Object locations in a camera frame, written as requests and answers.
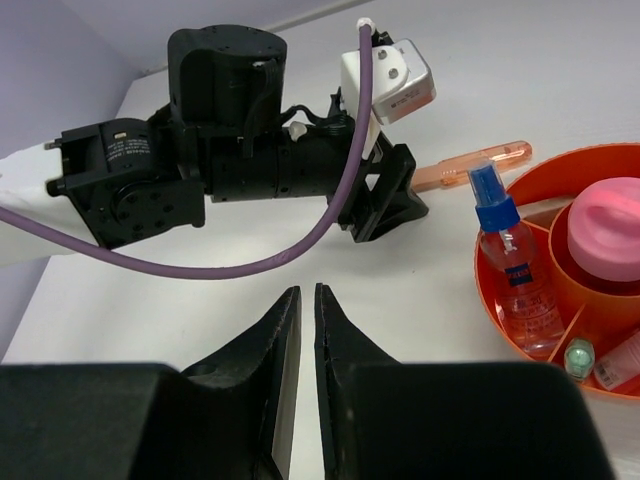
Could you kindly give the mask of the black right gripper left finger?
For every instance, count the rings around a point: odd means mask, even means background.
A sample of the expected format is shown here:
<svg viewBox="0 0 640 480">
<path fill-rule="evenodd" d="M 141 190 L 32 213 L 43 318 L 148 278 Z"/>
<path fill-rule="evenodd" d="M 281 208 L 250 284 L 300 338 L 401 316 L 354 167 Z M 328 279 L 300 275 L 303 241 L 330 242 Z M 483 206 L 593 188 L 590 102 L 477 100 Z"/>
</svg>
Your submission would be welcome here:
<svg viewBox="0 0 640 480">
<path fill-rule="evenodd" d="M 6 365 L 5 479 L 285 479 L 301 350 L 287 289 L 229 343 L 159 363 Z"/>
</svg>

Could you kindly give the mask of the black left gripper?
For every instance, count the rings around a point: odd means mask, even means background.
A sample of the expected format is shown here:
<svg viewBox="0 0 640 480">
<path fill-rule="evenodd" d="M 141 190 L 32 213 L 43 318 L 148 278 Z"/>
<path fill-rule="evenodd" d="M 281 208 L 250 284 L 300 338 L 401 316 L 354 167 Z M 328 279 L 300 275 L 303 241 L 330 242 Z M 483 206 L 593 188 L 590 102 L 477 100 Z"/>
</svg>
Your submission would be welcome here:
<svg viewBox="0 0 640 480">
<path fill-rule="evenodd" d="M 253 154 L 243 155 L 233 138 L 202 141 L 202 178 L 215 202 L 319 197 L 331 200 L 347 162 L 355 121 L 331 97 L 327 117 L 303 105 L 285 111 L 281 122 L 306 115 L 306 133 L 292 139 L 287 128 L 255 138 Z M 426 204 L 411 187 L 416 161 L 405 144 L 379 134 L 358 165 L 337 224 L 357 243 L 374 241 L 395 228 L 425 217 Z"/>
</svg>

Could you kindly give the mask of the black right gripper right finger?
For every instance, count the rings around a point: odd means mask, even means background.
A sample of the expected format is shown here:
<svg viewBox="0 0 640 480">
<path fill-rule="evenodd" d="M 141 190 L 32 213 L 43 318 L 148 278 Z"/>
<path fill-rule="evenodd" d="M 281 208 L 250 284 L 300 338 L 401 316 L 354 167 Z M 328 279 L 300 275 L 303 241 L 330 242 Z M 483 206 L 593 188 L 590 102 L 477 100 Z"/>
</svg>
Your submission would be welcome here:
<svg viewBox="0 0 640 480">
<path fill-rule="evenodd" d="M 611 479 L 587 405 L 537 362 L 402 363 L 314 295 L 315 369 L 329 479 Z"/>
</svg>

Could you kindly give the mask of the orange translucent pen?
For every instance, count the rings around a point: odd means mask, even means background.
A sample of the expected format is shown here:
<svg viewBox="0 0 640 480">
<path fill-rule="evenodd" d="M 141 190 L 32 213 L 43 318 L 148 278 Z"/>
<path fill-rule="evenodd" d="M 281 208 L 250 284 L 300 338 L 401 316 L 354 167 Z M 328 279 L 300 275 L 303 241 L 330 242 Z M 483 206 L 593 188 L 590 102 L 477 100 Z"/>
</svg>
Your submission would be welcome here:
<svg viewBox="0 0 640 480">
<path fill-rule="evenodd" d="M 486 162 L 493 162 L 502 173 L 519 168 L 533 156 L 533 147 L 526 141 L 513 141 L 442 160 L 415 170 L 411 188 L 416 193 L 453 188 L 468 182 L 468 171 Z"/>
</svg>

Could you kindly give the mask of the blue white glue bottle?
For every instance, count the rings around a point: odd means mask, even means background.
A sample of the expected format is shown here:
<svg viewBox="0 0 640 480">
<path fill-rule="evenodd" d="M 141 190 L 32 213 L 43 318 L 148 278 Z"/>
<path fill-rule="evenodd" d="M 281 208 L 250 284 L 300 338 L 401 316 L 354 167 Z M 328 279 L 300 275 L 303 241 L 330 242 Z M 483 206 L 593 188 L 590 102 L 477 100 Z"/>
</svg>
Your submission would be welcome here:
<svg viewBox="0 0 640 480">
<path fill-rule="evenodd" d="M 490 269 L 497 315 L 510 339 L 533 358 L 548 356 L 564 334 L 551 281 L 531 228 L 520 217 L 492 161 L 468 172 Z"/>
</svg>

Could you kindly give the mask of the pink translucent pen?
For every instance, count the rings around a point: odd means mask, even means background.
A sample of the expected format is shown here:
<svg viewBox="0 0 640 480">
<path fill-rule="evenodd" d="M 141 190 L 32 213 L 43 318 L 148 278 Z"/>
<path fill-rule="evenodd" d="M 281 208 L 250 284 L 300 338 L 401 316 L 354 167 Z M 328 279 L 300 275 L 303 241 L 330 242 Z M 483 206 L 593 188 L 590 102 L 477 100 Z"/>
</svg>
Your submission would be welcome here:
<svg viewBox="0 0 640 480">
<path fill-rule="evenodd" d="M 594 378 L 608 392 L 635 395 L 639 391 L 639 331 L 596 362 Z"/>
</svg>

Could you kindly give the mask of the pink round eraser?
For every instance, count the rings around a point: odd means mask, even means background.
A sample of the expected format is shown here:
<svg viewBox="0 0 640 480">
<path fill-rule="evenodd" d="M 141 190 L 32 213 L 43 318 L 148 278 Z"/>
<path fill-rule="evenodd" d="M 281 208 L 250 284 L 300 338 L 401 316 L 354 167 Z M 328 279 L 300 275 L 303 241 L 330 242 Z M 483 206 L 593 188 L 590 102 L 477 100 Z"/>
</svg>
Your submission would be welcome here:
<svg viewBox="0 0 640 480">
<path fill-rule="evenodd" d="M 639 294 L 639 179 L 613 177 L 585 188 L 571 203 L 567 247 L 572 276 L 620 296 Z"/>
</svg>

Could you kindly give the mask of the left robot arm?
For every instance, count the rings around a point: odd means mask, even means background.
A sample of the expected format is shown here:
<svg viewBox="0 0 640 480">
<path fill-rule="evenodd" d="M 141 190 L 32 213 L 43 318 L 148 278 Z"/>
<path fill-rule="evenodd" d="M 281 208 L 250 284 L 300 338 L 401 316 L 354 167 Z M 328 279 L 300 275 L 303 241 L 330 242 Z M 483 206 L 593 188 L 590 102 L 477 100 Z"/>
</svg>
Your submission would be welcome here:
<svg viewBox="0 0 640 480">
<path fill-rule="evenodd" d="M 382 127 L 430 103 L 431 68 L 409 40 L 363 19 L 326 116 L 281 106 L 279 36 L 241 25 L 181 29 L 168 42 L 169 102 L 146 120 L 63 132 L 1 163 L 1 260 L 57 248 L 148 275 L 227 280 L 284 266 L 333 226 L 375 240 L 426 215 L 416 163 Z M 121 248 L 182 226 L 207 202 L 323 197 L 300 241 L 235 267 L 175 267 Z M 285 479 L 300 362 L 301 294 L 176 371 L 160 364 L 1 370 L 5 479 Z"/>
</svg>

